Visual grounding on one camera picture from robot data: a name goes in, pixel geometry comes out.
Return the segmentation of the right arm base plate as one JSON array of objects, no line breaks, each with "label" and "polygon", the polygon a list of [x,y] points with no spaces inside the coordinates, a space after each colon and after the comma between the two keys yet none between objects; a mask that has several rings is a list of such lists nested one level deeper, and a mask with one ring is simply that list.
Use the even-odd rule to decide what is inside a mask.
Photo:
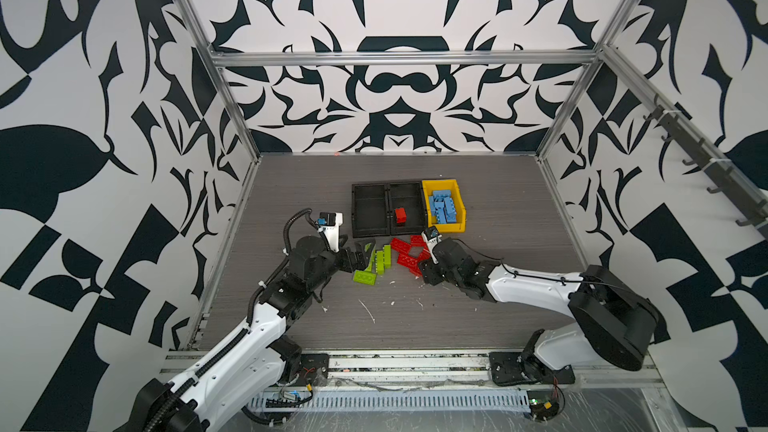
[{"label": "right arm base plate", "polygon": [[573,385],[575,373],[571,366],[553,371],[536,357],[522,352],[491,352],[488,355],[491,381],[500,387],[518,385]]}]

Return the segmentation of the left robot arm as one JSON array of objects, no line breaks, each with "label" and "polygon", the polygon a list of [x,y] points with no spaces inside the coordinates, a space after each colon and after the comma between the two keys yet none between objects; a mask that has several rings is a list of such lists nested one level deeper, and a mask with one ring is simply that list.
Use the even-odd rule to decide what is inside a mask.
[{"label": "left robot arm", "polygon": [[218,431],[260,392],[300,374],[302,349],[287,330],[338,272],[367,269],[375,252],[368,239],[353,246],[341,233],[340,213],[305,208],[283,227],[281,262],[251,295],[245,318],[206,355],[137,394],[124,431]]}]

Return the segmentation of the red lego brick from arch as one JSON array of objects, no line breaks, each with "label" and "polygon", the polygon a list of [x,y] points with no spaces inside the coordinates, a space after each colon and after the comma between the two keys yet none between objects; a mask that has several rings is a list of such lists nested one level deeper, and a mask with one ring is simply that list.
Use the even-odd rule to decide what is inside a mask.
[{"label": "red lego brick from arch", "polygon": [[403,267],[408,268],[409,270],[412,270],[414,273],[419,273],[419,260],[417,257],[413,257],[411,255],[406,256],[404,254],[399,254],[397,257],[397,263]]}]

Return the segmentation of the blue lego long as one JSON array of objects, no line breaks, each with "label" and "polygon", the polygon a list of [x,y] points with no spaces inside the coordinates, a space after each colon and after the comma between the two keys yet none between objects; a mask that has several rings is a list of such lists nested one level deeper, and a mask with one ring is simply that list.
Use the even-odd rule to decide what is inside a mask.
[{"label": "blue lego long", "polygon": [[446,223],[445,202],[443,196],[429,197],[430,212],[435,224]]}]

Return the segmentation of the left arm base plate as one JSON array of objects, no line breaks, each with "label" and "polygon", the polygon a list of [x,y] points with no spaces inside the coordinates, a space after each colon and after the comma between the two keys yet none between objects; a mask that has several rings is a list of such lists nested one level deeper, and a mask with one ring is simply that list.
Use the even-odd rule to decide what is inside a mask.
[{"label": "left arm base plate", "polygon": [[326,353],[302,354],[289,358],[282,375],[276,382],[280,386],[305,387],[323,386],[328,379],[330,356]]}]

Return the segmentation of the red lego brick top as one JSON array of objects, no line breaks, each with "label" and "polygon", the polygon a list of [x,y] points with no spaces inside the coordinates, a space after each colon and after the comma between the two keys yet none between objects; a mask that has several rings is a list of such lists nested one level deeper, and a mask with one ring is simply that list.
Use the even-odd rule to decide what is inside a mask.
[{"label": "red lego brick top", "polygon": [[417,247],[425,247],[426,242],[421,235],[412,235],[410,237],[410,244]]}]

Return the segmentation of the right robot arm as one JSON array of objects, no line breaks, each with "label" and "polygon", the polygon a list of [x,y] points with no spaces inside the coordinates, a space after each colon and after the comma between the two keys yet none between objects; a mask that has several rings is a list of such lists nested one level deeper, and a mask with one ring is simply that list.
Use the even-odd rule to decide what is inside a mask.
[{"label": "right robot arm", "polygon": [[534,331],[519,353],[491,353],[495,385],[571,384],[573,367],[598,360],[630,372],[642,368],[662,316],[608,269],[591,265],[566,274],[525,270],[483,254],[471,256],[458,239],[440,234],[423,239],[430,253],[419,266],[425,283],[450,283],[473,300],[528,305],[572,321]]}]

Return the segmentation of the red arch lego piece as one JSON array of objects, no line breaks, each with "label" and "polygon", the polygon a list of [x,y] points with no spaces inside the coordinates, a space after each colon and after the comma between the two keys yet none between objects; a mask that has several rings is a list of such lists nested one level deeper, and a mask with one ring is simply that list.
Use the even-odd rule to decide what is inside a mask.
[{"label": "red arch lego piece", "polygon": [[404,266],[415,276],[422,277],[422,266],[424,262],[431,260],[431,254],[427,249],[422,249],[417,256],[412,256],[410,253],[401,255],[401,259],[404,260]]}]

